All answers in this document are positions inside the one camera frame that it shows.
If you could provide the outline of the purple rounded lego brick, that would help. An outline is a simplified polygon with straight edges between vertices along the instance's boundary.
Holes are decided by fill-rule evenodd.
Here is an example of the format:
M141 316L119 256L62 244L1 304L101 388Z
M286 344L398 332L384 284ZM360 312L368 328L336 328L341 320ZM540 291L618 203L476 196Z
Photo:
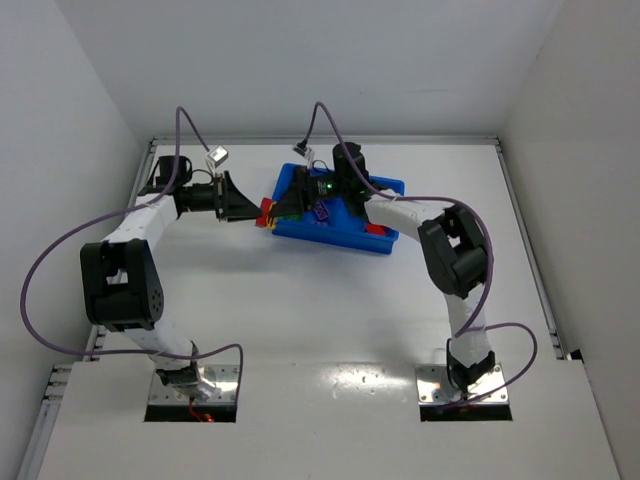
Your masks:
M314 223L318 225L330 225L331 214L324 201L318 201L313 207Z

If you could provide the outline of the burger printed lego brick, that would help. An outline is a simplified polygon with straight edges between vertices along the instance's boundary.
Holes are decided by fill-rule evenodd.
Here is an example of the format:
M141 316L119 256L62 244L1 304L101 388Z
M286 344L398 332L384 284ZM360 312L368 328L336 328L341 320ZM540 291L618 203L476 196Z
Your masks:
M271 201L269 203L269 205L267 206L267 208L266 208L265 224L266 224L266 227L268 229L270 229L270 230L274 230L276 228L276 224L277 224L277 220L278 220L277 217L274 217L271 214L271 211L272 211L272 209L273 209L273 207L275 205L276 205L276 203Z

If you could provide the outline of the red flower lego brick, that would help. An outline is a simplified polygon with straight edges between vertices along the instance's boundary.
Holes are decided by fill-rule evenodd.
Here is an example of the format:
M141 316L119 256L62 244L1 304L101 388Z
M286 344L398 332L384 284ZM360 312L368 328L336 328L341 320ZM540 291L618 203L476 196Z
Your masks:
M365 232L369 235L386 236L387 228L382 225L367 223L365 225Z

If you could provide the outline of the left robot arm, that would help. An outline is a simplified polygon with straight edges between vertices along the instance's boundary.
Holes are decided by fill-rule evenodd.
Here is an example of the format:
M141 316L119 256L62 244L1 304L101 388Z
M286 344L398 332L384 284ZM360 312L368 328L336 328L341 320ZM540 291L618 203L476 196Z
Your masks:
M198 361L199 350L173 321L164 317L164 292L153 250L165 230L184 213L212 212L220 221L261 216L228 172L207 183L192 180L184 157L161 157L136 197L136 211L102 241L80 251L85 308L94 325L133 341L155 364L161 383L206 400L217 393L213 375Z

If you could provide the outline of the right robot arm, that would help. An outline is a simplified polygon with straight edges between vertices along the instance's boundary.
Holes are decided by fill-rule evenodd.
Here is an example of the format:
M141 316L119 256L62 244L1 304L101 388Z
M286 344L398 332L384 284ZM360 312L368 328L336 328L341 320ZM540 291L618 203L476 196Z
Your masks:
M447 306L449 380L462 394L468 393L495 365L484 315L494 273L485 225L464 203L410 199L373 180L357 143L336 145L332 157L330 169L317 170L312 162L293 166L282 192L264 202L265 222L279 227L311 215L329 230L327 214L318 209L342 204L351 216L418 242L427 274Z

